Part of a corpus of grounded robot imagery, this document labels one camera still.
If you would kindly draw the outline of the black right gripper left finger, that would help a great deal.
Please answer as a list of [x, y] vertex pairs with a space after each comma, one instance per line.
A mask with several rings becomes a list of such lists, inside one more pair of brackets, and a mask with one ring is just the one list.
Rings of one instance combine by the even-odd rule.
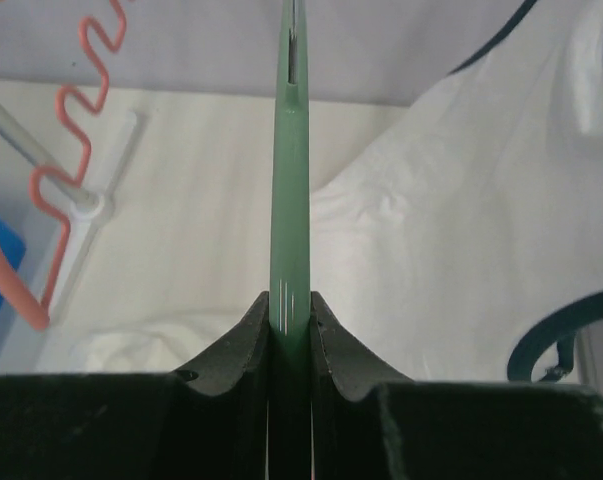
[[0, 375], [0, 479], [261, 479], [268, 303], [170, 372]]

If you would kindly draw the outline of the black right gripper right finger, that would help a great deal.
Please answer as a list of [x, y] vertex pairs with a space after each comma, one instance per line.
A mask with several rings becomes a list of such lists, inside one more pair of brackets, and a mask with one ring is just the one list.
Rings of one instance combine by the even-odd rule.
[[421, 382], [310, 320], [318, 479], [603, 479], [603, 398], [570, 384]]

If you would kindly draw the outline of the green hanger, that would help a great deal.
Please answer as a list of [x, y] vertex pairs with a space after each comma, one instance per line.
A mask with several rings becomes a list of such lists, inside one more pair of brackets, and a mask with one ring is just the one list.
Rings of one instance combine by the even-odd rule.
[[310, 187], [305, 4], [282, 9], [274, 118], [270, 236], [268, 474], [311, 476]]

